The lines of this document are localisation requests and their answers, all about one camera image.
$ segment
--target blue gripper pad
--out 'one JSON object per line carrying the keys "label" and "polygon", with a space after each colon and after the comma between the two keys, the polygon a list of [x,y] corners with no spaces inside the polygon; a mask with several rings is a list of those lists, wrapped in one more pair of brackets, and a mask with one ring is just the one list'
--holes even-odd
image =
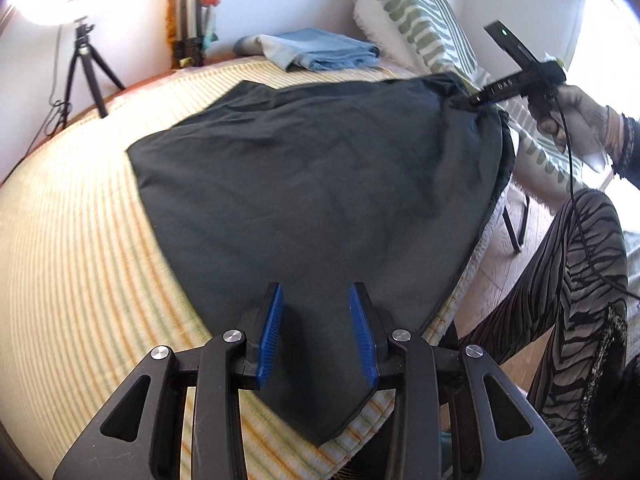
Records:
{"label": "blue gripper pad", "polygon": [[358,344],[358,354],[360,355],[360,366],[364,377],[369,381],[372,388],[378,387],[378,366],[376,359],[376,346],[373,343],[371,329],[367,322],[367,317],[362,309],[362,302],[355,286],[349,289],[349,313],[351,314],[351,326],[353,335]]}
{"label": "blue gripper pad", "polygon": [[280,334],[280,323],[282,322],[282,298],[282,286],[278,285],[271,300],[267,320],[264,322],[262,336],[260,336],[258,371],[255,377],[258,388],[261,388],[264,383],[266,383],[271,374],[271,368],[273,367],[273,357],[276,353],[276,343],[278,341],[278,335]]}

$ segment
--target tripod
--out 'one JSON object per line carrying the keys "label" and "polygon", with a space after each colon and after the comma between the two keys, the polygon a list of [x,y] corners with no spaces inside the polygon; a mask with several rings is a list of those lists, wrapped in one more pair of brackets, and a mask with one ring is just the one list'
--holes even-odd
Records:
{"label": "tripod", "polygon": [[113,73],[113,70],[109,68],[109,65],[107,65],[102,56],[98,54],[98,51],[94,48],[94,46],[89,43],[89,32],[91,32],[92,30],[94,30],[94,26],[86,25],[83,20],[80,20],[78,26],[76,27],[75,49],[74,54],[71,57],[69,72],[66,77],[65,100],[62,109],[62,116],[60,117],[60,122],[62,122],[63,130],[66,128],[66,122],[68,120],[68,115],[70,112],[71,87],[74,82],[74,73],[76,71],[76,61],[78,61],[78,57],[82,61],[82,70],[84,71],[84,77],[89,84],[89,90],[91,91],[91,95],[94,98],[94,102],[96,107],[98,108],[98,113],[100,114],[101,119],[105,118],[108,113],[107,108],[104,105],[102,94],[100,93],[100,88],[98,88],[98,81],[95,78],[94,66],[92,65],[92,61],[94,60],[98,64],[102,71],[109,77],[109,79],[111,79],[111,81],[113,81],[113,83],[120,90],[125,89],[125,86]]}

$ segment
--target metal screw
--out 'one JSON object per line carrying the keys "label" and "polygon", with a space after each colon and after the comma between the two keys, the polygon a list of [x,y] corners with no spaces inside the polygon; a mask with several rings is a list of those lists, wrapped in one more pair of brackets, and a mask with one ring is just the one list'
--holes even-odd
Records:
{"label": "metal screw", "polygon": [[484,350],[482,350],[478,345],[469,345],[465,348],[465,354],[473,359],[478,359],[484,355]]}
{"label": "metal screw", "polygon": [[151,357],[153,359],[164,359],[169,355],[169,349],[166,346],[156,346],[151,351]]}
{"label": "metal screw", "polygon": [[411,339],[411,332],[404,328],[399,328],[398,330],[394,330],[391,337],[399,342],[409,341],[409,339]]}
{"label": "metal screw", "polygon": [[242,332],[239,330],[227,330],[222,336],[227,343],[235,343],[236,341],[240,341],[242,339]]}

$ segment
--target black fabric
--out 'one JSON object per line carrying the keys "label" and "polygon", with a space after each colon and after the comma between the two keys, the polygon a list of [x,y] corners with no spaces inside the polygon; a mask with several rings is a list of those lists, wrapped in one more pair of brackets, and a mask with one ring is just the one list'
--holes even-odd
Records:
{"label": "black fabric", "polygon": [[206,327],[270,281],[286,309],[260,398],[315,444],[372,391],[348,289],[420,333],[450,294],[513,167],[496,108],[456,110],[439,75],[281,90],[242,82],[129,150],[159,246]]}
{"label": "black fabric", "polygon": [[625,176],[629,182],[640,189],[640,124],[633,120],[630,122],[634,129],[634,150],[631,153]]}

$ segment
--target wooden floor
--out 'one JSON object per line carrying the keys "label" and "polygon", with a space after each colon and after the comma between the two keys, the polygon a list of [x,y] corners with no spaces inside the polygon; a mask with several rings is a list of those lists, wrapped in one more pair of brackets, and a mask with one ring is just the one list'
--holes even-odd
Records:
{"label": "wooden floor", "polygon": [[[516,231],[520,228],[524,205],[524,194],[512,185],[509,189],[507,209]],[[544,206],[531,199],[527,237],[524,249],[519,254],[513,251],[507,229],[504,222],[500,220],[484,255],[479,272],[456,314],[455,323],[459,336],[470,332],[511,290],[540,245],[552,219],[551,213]],[[548,335],[549,332],[522,349],[519,354],[502,366],[510,379],[524,390],[528,390],[530,387],[545,349]]]}

